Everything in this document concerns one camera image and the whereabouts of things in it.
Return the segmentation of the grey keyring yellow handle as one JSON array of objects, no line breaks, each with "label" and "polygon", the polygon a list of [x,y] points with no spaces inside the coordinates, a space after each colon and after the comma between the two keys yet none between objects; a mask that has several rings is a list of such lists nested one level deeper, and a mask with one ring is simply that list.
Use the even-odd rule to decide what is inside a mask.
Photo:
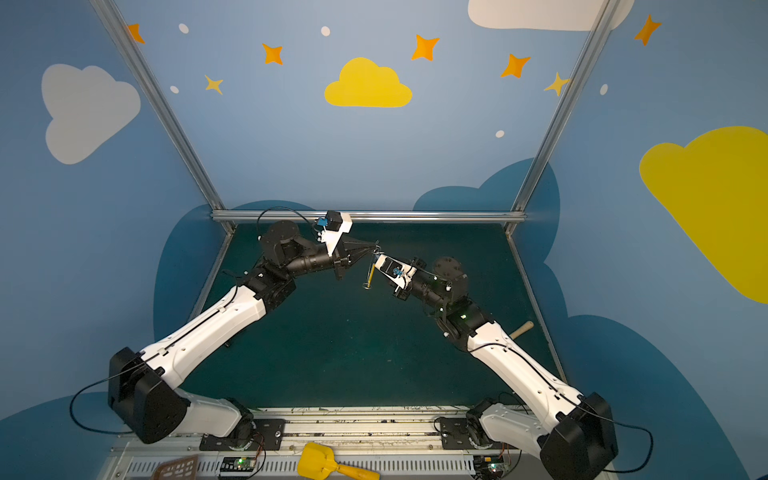
[{"label": "grey keyring yellow handle", "polygon": [[363,288],[365,290],[369,290],[371,288],[371,286],[372,286],[374,275],[375,275],[375,272],[377,270],[376,264],[378,262],[378,259],[379,259],[380,255],[381,255],[381,252],[382,252],[382,250],[379,247],[379,245],[376,245],[373,248],[372,252],[371,252],[371,261],[370,261],[370,265],[369,265],[369,268],[368,268],[368,273],[366,275],[366,280],[363,283]]}]

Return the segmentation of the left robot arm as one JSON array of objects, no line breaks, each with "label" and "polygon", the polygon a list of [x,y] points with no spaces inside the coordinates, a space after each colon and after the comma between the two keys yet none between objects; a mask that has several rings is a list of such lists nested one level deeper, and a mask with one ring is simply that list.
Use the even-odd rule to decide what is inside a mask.
[{"label": "left robot arm", "polygon": [[262,255],[218,302],[177,331],[139,352],[124,348],[110,360],[108,406],[145,444],[177,434],[202,434],[244,450],[255,440],[249,409],[233,399],[213,399],[182,390],[185,379],[208,356],[277,309],[297,277],[331,270],[342,278],[373,242],[350,237],[348,215],[330,211],[317,222],[315,239],[296,223],[274,223],[260,237]]}]

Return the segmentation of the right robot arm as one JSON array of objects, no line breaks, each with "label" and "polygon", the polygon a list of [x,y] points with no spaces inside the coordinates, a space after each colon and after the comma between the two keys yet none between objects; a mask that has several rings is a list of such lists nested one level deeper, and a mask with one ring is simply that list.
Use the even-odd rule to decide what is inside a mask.
[{"label": "right robot arm", "polygon": [[397,298],[417,298],[432,308],[444,336],[490,368],[529,409],[514,411],[483,401],[467,414],[482,443],[504,443],[540,460],[553,479],[595,479],[619,453],[610,405],[583,396],[549,372],[505,332],[469,295],[469,279],[454,258],[431,269],[380,255],[376,269]]}]

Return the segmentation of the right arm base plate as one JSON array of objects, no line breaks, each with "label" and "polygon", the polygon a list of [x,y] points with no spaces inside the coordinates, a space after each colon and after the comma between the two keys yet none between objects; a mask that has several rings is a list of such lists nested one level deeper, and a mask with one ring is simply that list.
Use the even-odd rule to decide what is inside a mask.
[{"label": "right arm base plate", "polygon": [[500,450],[500,442],[491,441],[468,425],[466,418],[437,417],[433,428],[443,450]]}]

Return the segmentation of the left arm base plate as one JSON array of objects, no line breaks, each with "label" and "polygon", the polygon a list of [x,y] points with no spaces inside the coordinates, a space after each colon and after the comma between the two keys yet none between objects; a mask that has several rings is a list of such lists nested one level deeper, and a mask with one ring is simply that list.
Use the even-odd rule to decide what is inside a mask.
[{"label": "left arm base plate", "polygon": [[282,444],[286,421],[280,418],[256,418],[238,425],[226,437],[205,434],[200,442],[200,451],[278,451]]}]

